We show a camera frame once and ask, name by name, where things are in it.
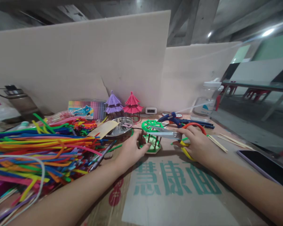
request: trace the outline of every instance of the desk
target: desk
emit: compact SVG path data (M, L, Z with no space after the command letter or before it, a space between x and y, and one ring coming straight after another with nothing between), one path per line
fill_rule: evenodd
M222 85L226 85L227 87L224 90L224 93L221 97L221 101L226 95L229 86L241 86L241 87L248 87L248 90L244 94L242 98L245 98L247 92L250 89L263 89L263 90L270 90L270 91L277 91L283 92L283 83L275 83L275 82L256 82L256 81L230 81L224 80ZM274 103L274 105L269 109L269 111L263 116L261 121L266 121L268 117L275 111L275 109L283 102L283 94L282 96Z
M218 138L217 135L222 133L255 149L256 147L220 125L214 125L214 130L206 129L206 132L228 149L227 154L221 150L220 154L255 171L236 154L242 148ZM268 225L264 216L239 198L216 176L199 163L191 164L179 148L170 145L172 141L163 138L162 150L156 155L146 155L142 159L142 165L133 167L120 178L93 208L85 225ZM118 152L119 149L116 149L113 158L117 157ZM178 176L167 176L167 180L164 180L165 171L162 166L166 164ZM140 181L143 176L149 179L148 185ZM167 191L165 183L175 178L177 182L173 185L179 183L181 189L175 189L172 193L170 187Z

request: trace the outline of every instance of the stainless steel bowl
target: stainless steel bowl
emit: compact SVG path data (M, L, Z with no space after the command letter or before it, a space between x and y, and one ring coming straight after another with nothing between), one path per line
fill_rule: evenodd
M128 132L134 125L133 123L133 119L132 118L129 118L129 117L120 117L120 118L115 118L113 121L118 121L119 120L119 124L117 127L115 127L113 130L111 130L107 135L106 137L114 137L114 138L117 138L117 137L120 137L122 136L123 134L125 134L126 132ZM131 124L132 127L131 128L127 128L125 126L122 126L124 123L128 123L128 124Z

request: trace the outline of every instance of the digital clock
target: digital clock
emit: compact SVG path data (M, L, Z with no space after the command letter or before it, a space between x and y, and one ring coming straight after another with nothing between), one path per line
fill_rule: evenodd
M154 107L147 107L146 114L148 115L155 115L157 113L157 108Z

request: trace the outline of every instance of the pink pagoda model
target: pink pagoda model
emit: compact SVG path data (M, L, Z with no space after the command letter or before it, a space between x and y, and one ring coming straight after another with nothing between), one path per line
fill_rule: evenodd
M140 102L134 95L133 92L131 92L130 97L126 101L125 104L127 104L126 107L124 107L124 112L128 113L128 117L132 117L134 122L138 122L140 120L140 115L139 113L142 111L143 107L141 107L138 102Z
M113 91L111 91L111 95L105 104L108 104L106 113L110 114L111 119L113 119L113 113L115 113L115 115L117 116L117 113L120 112L121 116L124 116L121 101L113 94Z

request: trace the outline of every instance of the bottle cap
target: bottle cap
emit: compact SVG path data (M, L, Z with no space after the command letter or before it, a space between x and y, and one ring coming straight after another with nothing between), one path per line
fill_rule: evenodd
M28 125L29 125L29 122L28 122L28 121L23 121L20 125L21 125L21 126L28 126Z
M209 81L209 82L204 82L203 86L204 87L215 87L215 88L219 88L221 86L222 82L219 82L219 78L216 78L213 81Z

